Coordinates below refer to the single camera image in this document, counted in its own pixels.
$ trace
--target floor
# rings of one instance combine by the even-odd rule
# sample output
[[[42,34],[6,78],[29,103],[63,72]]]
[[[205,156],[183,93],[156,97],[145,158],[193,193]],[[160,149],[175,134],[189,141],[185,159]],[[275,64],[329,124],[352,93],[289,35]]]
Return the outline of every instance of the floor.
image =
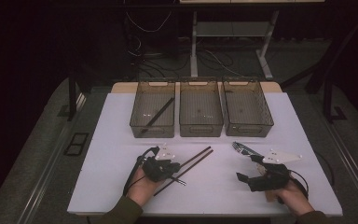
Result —
[[[189,48],[182,40],[177,58],[163,57],[153,49],[139,65],[139,76],[189,76]],[[263,79],[255,50],[261,42],[254,39],[208,39],[198,44],[199,76],[221,77],[237,75]],[[266,55],[274,76],[282,83],[290,77],[318,62],[330,42],[303,40],[271,42]],[[334,88],[333,105],[339,106],[347,119],[334,124],[326,122],[322,115],[322,91],[306,94],[303,90],[307,78],[283,91],[290,100],[304,127],[320,164],[343,208],[343,217],[332,217],[333,223],[358,223],[358,172],[347,163],[351,156],[358,168],[358,113],[345,94]],[[90,93],[80,94],[78,112],[67,121],[68,84],[65,80],[51,95],[45,111],[29,136],[13,169],[0,189],[0,223],[93,223],[97,217],[86,219],[66,212],[75,187],[88,144],[101,113],[110,87],[95,87]],[[89,137],[79,156],[65,156],[74,133],[88,133]],[[159,223],[169,220],[141,218],[139,223]],[[246,223],[243,218],[234,219],[175,219],[170,223]],[[249,223],[265,223],[253,220]],[[294,223],[293,217],[273,217],[267,223]]]

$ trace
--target olive green sleeve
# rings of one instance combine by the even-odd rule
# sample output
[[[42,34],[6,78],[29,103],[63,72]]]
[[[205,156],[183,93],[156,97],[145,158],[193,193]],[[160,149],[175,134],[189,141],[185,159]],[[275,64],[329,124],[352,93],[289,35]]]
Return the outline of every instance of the olive green sleeve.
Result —
[[[104,214],[98,224],[132,224],[143,213],[142,207],[133,200],[122,196],[116,206]]]
[[[297,218],[299,224],[330,224],[330,220],[323,212],[309,212]]]

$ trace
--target white tabletop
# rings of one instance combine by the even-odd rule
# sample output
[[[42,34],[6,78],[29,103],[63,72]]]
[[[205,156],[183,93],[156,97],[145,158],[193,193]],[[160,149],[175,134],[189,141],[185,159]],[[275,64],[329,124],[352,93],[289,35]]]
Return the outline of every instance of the white tabletop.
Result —
[[[150,147],[167,144],[176,155],[173,161],[179,163],[207,146],[212,147],[213,153],[181,177],[187,183],[185,187],[173,183],[153,198],[144,207],[144,216],[274,217],[288,214],[285,206],[268,203],[264,192],[251,192],[237,179],[237,172],[250,177],[260,176],[255,163],[232,148],[231,143],[237,141],[263,155],[271,149],[302,155],[303,160],[286,163],[286,166],[306,178],[310,186],[310,202],[315,209],[328,216],[342,216],[342,208],[287,94],[275,92],[265,93],[265,96],[275,123],[266,138],[231,137],[226,136],[225,131],[220,137],[183,138],[179,134],[179,125],[175,125],[174,138],[145,139],[134,138],[131,132],[135,94],[108,94],[68,212],[100,215],[111,210],[122,194],[136,158]],[[175,124],[179,123],[178,112],[177,95]]]

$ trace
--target person's left hand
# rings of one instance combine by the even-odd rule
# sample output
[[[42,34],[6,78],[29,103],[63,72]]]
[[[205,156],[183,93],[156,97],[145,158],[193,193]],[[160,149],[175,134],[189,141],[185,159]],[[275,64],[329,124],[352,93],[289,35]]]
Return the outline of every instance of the person's left hand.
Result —
[[[138,167],[135,175],[131,181],[131,187],[127,193],[127,197],[138,203],[141,207],[144,206],[153,196],[156,189],[164,181],[154,182],[145,176],[142,167]]]

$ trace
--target person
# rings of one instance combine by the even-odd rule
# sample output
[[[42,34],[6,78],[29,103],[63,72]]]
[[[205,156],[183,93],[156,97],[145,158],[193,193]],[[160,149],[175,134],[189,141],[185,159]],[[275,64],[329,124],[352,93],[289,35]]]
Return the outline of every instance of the person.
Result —
[[[139,167],[131,181],[128,194],[122,196],[116,206],[101,219],[98,224],[131,224],[143,213],[142,207],[153,197],[156,189],[163,183],[153,182],[145,177],[145,173]],[[293,181],[283,189],[273,190],[272,193],[280,197],[294,216],[298,224],[329,224],[330,221],[323,212],[315,211],[308,199]]]

